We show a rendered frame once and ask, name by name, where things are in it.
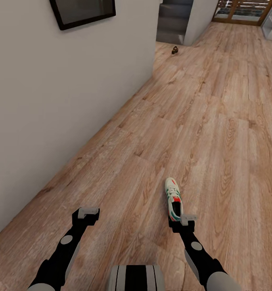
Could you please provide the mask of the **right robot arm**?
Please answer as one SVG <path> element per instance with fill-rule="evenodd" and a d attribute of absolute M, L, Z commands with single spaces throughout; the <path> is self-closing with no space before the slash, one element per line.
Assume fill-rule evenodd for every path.
<path fill-rule="evenodd" d="M 205 291 L 244 291 L 223 269 L 221 263 L 205 252 L 202 244 L 194 236 L 197 214 L 180 215 L 181 221 L 172 221 L 169 227 L 180 233 L 184 242 L 185 258 Z"/>

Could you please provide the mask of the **sandal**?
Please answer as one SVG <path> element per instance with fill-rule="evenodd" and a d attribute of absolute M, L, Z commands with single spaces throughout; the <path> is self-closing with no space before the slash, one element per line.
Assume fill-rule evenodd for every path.
<path fill-rule="evenodd" d="M 174 48 L 171 52 L 171 54 L 177 53 L 178 52 L 178 47 Z"/>

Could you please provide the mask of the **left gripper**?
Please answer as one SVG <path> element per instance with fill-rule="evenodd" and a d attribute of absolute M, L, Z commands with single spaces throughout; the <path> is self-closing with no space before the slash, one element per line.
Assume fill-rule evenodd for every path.
<path fill-rule="evenodd" d="M 77 211 L 75 211 L 75 213 L 73 214 L 72 224 L 73 224 L 73 226 L 74 225 L 82 226 L 84 231 L 85 231 L 87 226 L 94 226 L 96 220 L 98 220 L 98 218 L 99 218 L 100 209 L 98 209 L 97 214 L 87 214 L 84 219 L 78 218 L 78 212 L 79 212 L 79 209 Z"/>

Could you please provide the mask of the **gym shoe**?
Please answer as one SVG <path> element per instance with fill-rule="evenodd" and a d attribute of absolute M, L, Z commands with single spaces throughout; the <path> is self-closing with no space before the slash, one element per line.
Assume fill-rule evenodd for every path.
<path fill-rule="evenodd" d="M 183 215 L 182 200 L 178 184 L 172 177 L 168 177 L 165 180 L 165 193 L 167 194 L 171 220 L 181 221 L 180 215 Z"/>

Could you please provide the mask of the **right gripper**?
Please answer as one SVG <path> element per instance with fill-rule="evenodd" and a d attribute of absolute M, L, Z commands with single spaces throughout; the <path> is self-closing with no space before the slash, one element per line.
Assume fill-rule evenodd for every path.
<path fill-rule="evenodd" d="M 174 233 L 180 233 L 181 238 L 184 233 L 186 232 L 193 233 L 195 231 L 194 221 L 188 221 L 187 226 L 182 226 L 180 221 L 172 221 L 170 216 L 168 216 L 168 220 L 169 220 L 169 227 L 172 228 Z"/>

